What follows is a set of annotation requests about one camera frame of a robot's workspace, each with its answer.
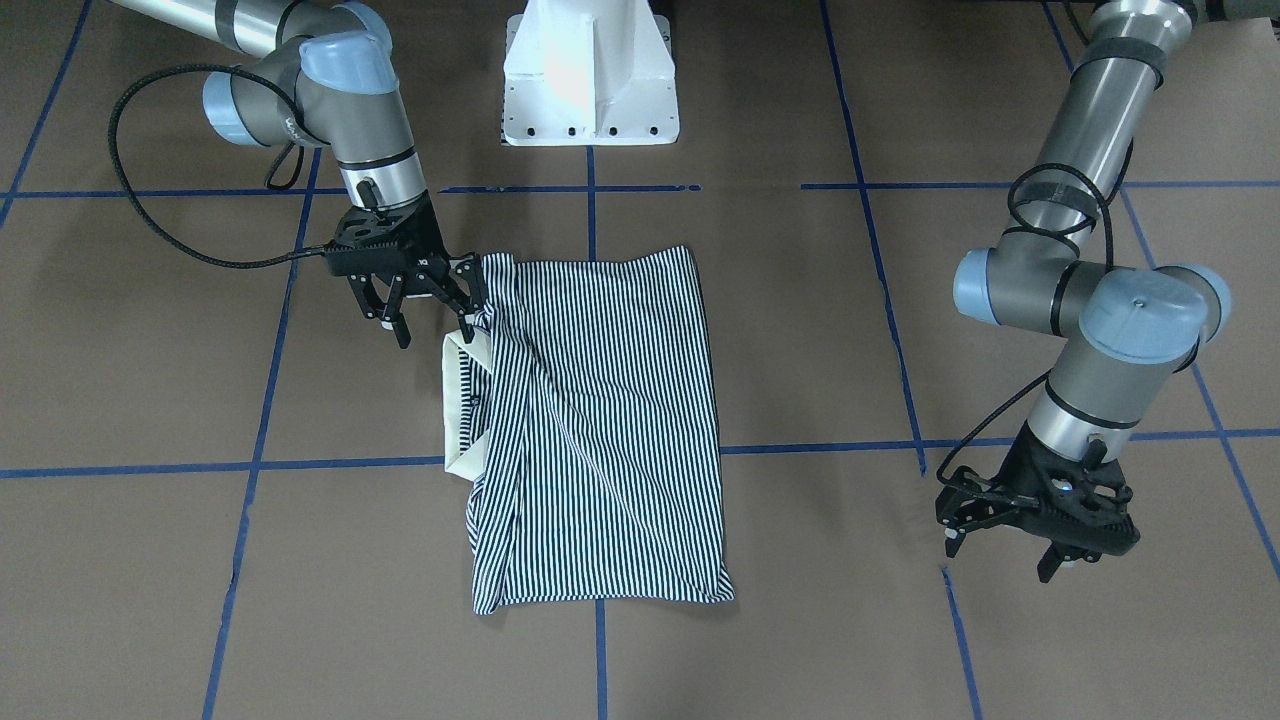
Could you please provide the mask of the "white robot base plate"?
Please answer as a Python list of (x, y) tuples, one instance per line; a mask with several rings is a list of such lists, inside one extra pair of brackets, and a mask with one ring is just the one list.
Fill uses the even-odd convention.
[(681, 133), (671, 1), (529, 1), (506, 22), (500, 138), (658, 146)]

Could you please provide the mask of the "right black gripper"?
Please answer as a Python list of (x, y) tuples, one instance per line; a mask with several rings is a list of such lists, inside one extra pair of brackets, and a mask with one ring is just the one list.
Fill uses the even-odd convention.
[[(451, 258), (428, 195), (380, 213), (351, 208), (325, 245), (325, 264), (330, 274), (347, 275), (361, 313), (390, 331), (399, 348), (412, 342), (402, 313), (406, 281), (452, 310), (465, 343), (474, 342), (488, 299), (483, 259), (476, 252)], [(374, 287), (376, 275), (390, 277), (385, 297)]]

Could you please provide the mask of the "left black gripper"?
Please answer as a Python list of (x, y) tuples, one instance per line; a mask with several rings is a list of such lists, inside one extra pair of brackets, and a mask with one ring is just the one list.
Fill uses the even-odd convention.
[[(1128, 505), (1133, 491), (1117, 460), (1107, 461), (1108, 446), (1089, 438), (1080, 460), (1064, 457), (1024, 425), (996, 477), (995, 487), (1033, 507), (1018, 510), (1015, 525), (1050, 539), (1036, 565), (1039, 583), (1082, 555), (1123, 556), (1140, 539)], [(943, 551), (955, 559), (973, 532), (996, 528), (1011, 519), (1009, 498), (992, 493), (972, 468), (961, 465), (934, 500), (934, 518), (943, 528)]]

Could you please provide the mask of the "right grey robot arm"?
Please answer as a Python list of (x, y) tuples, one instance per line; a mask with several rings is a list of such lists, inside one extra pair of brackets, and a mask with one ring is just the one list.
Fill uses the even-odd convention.
[(253, 147), (326, 149), (349, 209), (333, 237), (260, 261), (274, 266), (321, 258), (344, 278), (362, 314), (407, 347), (402, 305), (433, 297), (458, 319), (465, 342), (486, 302), (480, 259), (451, 256), (392, 63), (384, 19), (362, 3), (129, 1), (127, 8), (210, 38), (251, 59), (248, 67), (189, 64), (136, 81), (108, 122), (108, 151), (123, 192), (142, 204), (124, 172), (116, 133), (128, 102), (160, 79), (201, 74), (204, 111), (224, 140)]

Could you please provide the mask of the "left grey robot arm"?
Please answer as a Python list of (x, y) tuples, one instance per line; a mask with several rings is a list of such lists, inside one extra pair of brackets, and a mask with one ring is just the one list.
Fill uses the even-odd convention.
[(1112, 205), (1170, 56), (1213, 18), (1202, 1), (1100, 3), (1036, 164), (1010, 184), (998, 242), (957, 265), (963, 315), (1065, 345), (1021, 389), (1034, 402), (992, 477), (956, 466), (955, 452), (937, 469), (948, 557), (979, 530), (1011, 527), (1047, 541), (1046, 583), (1139, 542), (1121, 454), (1167, 380), (1221, 333), (1233, 299), (1207, 266), (1119, 264)]

